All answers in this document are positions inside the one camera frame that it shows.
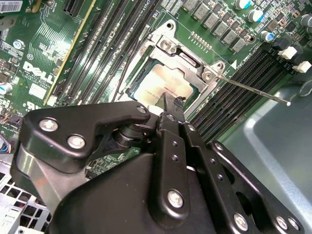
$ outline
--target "mounting hole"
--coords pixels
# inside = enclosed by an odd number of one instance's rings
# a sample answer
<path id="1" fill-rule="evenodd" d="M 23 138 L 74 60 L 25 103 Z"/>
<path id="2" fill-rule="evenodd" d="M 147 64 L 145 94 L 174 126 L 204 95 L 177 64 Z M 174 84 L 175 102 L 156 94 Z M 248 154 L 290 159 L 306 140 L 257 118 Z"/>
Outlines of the mounting hole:
<path id="1" fill-rule="evenodd" d="M 146 113 L 146 110 L 145 110 L 145 108 L 143 106 L 138 106 L 137 110 L 140 111 L 142 114 Z"/>
<path id="2" fill-rule="evenodd" d="M 167 28 L 169 28 L 170 30 L 172 30 L 174 28 L 174 25 L 172 23 L 167 23 Z"/>
<path id="3" fill-rule="evenodd" d="M 219 63 L 216 67 L 218 70 L 222 70 L 224 65 L 223 65 L 223 63 Z"/>
<path id="4" fill-rule="evenodd" d="M 218 174 L 217 177 L 218 177 L 219 180 L 223 181 L 223 176 L 222 175 Z"/>
<path id="5" fill-rule="evenodd" d="M 255 42 L 255 36 L 251 36 L 249 38 L 249 43 L 254 43 Z"/>
<path id="6" fill-rule="evenodd" d="M 179 157 L 178 157 L 178 156 L 176 156 L 176 155 L 173 155 L 173 156 L 172 156 L 172 160 L 173 160 L 173 161 L 176 161 L 176 162 L 178 162 L 178 160 L 179 160 Z"/>

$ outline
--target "gray metal panel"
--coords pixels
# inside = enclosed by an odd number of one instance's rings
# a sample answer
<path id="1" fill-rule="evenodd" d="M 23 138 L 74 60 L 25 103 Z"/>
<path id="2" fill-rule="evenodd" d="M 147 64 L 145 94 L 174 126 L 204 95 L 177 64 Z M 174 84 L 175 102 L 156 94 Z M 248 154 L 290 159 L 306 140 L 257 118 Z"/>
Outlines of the gray metal panel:
<path id="1" fill-rule="evenodd" d="M 290 99 L 298 87 L 281 89 Z M 312 233 L 312 95 L 267 101 L 223 142 Z"/>

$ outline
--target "green circuit board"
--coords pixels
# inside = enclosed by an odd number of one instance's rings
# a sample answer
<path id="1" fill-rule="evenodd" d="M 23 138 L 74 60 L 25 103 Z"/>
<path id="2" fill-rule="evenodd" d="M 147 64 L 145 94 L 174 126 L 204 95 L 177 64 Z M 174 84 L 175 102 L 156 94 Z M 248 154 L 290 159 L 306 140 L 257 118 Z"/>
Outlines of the green circuit board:
<path id="1" fill-rule="evenodd" d="M 120 1 L 78 1 L 82 5 L 75 16 L 64 12 L 66 2 L 66 0 L 43 1 L 36 13 L 20 12 L 15 25 L 1 32 L 0 73 L 9 76 L 8 82 L 13 87 L 8 94 L 0 95 L 0 133 L 6 138 L 14 140 L 18 138 L 20 129 L 18 117 L 23 117 L 27 112 L 35 109 L 64 105 L 66 95 L 62 93 L 54 96 L 55 88 L 67 80 L 69 86 L 73 86 L 78 81 L 77 75 L 70 79 L 68 76 L 79 59 L 79 53 L 90 39 L 92 29 L 99 23 L 99 13 L 110 6 L 116 6 Z M 175 38 L 207 64 L 223 61 L 226 65 L 223 75 L 227 78 L 239 70 L 260 47 L 263 41 L 259 35 L 264 30 L 273 32 L 275 37 L 288 35 L 293 40 L 293 44 L 300 46 L 305 53 L 312 53 L 311 34 L 308 34 L 299 23 L 302 15 L 310 14 L 312 11 L 312 3 L 309 0 L 298 2 L 257 0 L 253 1 L 248 9 L 243 10 L 235 9 L 234 1 L 231 0 L 198 0 L 190 11 L 183 7 L 185 2 L 163 0 L 153 17 L 147 22 L 151 27 L 150 31 L 157 29 L 168 20 L 174 20 L 177 28 Z M 138 4 L 138 1 L 128 1 L 124 15 L 133 10 L 135 4 Z M 213 35 L 210 29 L 204 27 L 206 17 L 200 20 L 195 18 L 197 9 L 203 4 L 220 20 L 229 13 L 230 20 L 226 22 L 228 27 L 231 27 L 231 23 L 238 23 L 234 29 L 235 33 L 237 35 L 246 33 L 241 37 L 245 45 L 239 52 L 235 53 L 233 49 L 231 50 L 231 46 L 222 42 L 221 37 Z M 260 22 L 248 22 L 248 12 L 253 9 L 264 12 Z M 95 62 L 93 66 L 94 69 L 85 74 L 85 79 L 76 93 L 85 91 L 89 80 L 94 76 L 97 63 Z M 83 63 L 78 64 L 78 69 L 83 68 Z M 108 82 L 100 102 L 109 100 L 108 97 L 115 88 L 123 68 L 124 66 L 121 66 Z M 99 80 L 91 87 L 90 94 L 94 94 L 100 84 L 105 82 L 101 79 L 103 77 L 105 76 L 99 76 Z M 218 92 L 221 85 L 222 82 L 203 103 Z M 198 105 L 194 113 L 200 108 L 201 105 Z M 110 156 L 107 157 L 109 160 L 103 159 L 107 163 L 100 163 L 105 165 L 101 170 L 109 169 L 125 158 L 135 155 L 133 152 L 122 157 Z"/>

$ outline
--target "black plastic mount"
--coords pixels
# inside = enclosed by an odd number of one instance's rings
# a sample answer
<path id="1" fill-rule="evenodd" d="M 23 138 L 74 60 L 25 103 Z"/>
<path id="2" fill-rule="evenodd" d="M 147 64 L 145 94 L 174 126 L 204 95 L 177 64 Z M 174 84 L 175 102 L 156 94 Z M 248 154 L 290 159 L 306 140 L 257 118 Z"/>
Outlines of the black plastic mount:
<path id="1" fill-rule="evenodd" d="M 64 174 L 111 152 L 141 147 L 136 157 L 72 190 L 58 205 L 49 234 L 304 233 L 299 220 L 224 145 L 204 144 L 185 122 L 178 98 L 163 94 L 157 105 L 164 108 L 160 116 L 134 101 L 26 115 L 20 144 Z M 58 130 L 43 131 L 43 119 L 57 121 Z M 83 137 L 82 149 L 68 146 L 72 135 Z M 27 178 L 14 168 L 11 173 L 17 181 Z"/>

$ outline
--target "white label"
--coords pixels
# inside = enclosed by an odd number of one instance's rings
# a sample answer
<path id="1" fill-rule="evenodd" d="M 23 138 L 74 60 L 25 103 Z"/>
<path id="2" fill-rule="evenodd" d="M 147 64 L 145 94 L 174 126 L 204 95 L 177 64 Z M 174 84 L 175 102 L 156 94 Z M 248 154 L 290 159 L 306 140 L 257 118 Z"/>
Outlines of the white label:
<path id="1" fill-rule="evenodd" d="M 18 12 L 23 5 L 23 1 L 0 1 L 0 13 Z"/>
<path id="2" fill-rule="evenodd" d="M 47 91 L 44 88 L 41 88 L 40 86 L 36 84 L 32 84 L 29 89 L 29 94 L 34 95 L 35 97 L 38 97 L 40 99 L 43 99 L 45 96 L 45 93 Z"/>

